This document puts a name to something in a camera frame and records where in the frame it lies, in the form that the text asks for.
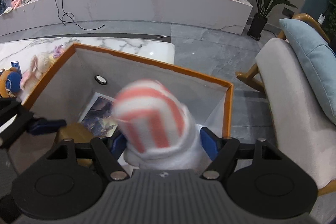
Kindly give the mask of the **pink eared crochet bunny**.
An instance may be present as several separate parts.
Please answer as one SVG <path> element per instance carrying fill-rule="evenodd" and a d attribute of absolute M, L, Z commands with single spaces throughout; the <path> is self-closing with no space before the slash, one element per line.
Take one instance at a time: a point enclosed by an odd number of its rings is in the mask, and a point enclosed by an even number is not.
<path fill-rule="evenodd" d="M 55 64 L 58 58 L 65 52 L 63 45 L 56 46 L 51 53 L 42 52 L 31 58 L 29 68 L 23 73 L 20 87 L 26 93 L 31 93 L 41 78 Z"/>

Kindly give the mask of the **white tv console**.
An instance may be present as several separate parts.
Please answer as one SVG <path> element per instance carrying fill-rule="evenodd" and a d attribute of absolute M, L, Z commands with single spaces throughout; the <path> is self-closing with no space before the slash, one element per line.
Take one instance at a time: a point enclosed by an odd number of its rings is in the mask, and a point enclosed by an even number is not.
<path fill-rule="evenodd" d="M 80 25 L 102 21 L 172 23 L 240 35 L 252 11 L 246 0 L 34 0 L 1 15 L 1 35 L 61 23 L 71 12 Z"/>

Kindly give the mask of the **light blue cushion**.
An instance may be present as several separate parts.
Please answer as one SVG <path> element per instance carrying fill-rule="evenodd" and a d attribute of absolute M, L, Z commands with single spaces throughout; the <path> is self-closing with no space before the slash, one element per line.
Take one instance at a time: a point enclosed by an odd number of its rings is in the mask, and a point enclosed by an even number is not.
<path fill-rule="evenodd" d="M 329 120 L 335 123 L 335 53 L 310 25 L 297 19 L 280 19 L 282 30 Z"/>

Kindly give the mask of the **blue framed badge card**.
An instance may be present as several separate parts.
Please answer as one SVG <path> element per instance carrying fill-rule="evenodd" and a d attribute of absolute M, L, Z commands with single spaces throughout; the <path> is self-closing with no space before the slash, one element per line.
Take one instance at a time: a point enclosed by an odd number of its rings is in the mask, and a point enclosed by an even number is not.
<path fill-rule="evenodd" d="M 20 64 L 19 64 L 18 61 L 12 61 L 12 62 L 11 62 L 11 66 L 12 66 L 13 68 L 16 68 L 16 69 L 17 69 L 17 72 L 18 72 L 20 75 L 22 74 L 22 72 L 21 72 L 21 67 L 20 67 Z"/>

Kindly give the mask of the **dark picture box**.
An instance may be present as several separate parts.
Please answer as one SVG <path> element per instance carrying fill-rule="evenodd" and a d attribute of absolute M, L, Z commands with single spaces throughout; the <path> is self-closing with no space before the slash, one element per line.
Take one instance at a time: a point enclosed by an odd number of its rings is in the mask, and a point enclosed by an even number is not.
<path fill-rule="evenodd" d="M 114 98 L 101 93 L 94 93 L 78 122 L 93 136 L 111 137 L 117 129 L 117 122 L 112 117 Z"/>

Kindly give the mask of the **brown plush dog blue outfit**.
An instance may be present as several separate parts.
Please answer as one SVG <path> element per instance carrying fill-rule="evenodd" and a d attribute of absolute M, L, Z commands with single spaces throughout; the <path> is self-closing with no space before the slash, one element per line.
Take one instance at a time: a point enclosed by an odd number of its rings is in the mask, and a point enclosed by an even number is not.
<path fill-rule="evenodd" d="M 1 69 L 0 76 L 0 95 L 2 98 L 13 98 L 20 92 L 20 82 L 22 76 L 18 69 L 11 67 L 10 69 Z"/>

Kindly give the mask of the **white pink striped plush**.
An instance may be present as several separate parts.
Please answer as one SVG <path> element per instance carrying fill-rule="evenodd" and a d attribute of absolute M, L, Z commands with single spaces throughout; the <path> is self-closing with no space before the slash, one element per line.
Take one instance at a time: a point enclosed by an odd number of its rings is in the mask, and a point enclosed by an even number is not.
<path fill-rule="evenodd" d="M 188 107 L 159 81 L 126 85 L 114 99 L 112 116 L 127 141 L 123 158 L 134 168 L 200 174 L 211 162 Z"/>

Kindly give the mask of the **orange storage box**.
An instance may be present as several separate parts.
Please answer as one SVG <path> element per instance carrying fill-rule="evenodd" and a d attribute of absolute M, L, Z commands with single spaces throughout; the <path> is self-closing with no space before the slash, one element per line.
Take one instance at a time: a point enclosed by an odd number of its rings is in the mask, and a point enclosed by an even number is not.
<path fill-rule="evenodd" d="M 125 161 L 140 169 L 204 170 L 201 128 L 230 136 L 234 86 L 175 65 L 73 44 L 38 82 L 24 106 L 48 119 L 78 121 L 94 94 L 112 102 L 127 139 Z"/>

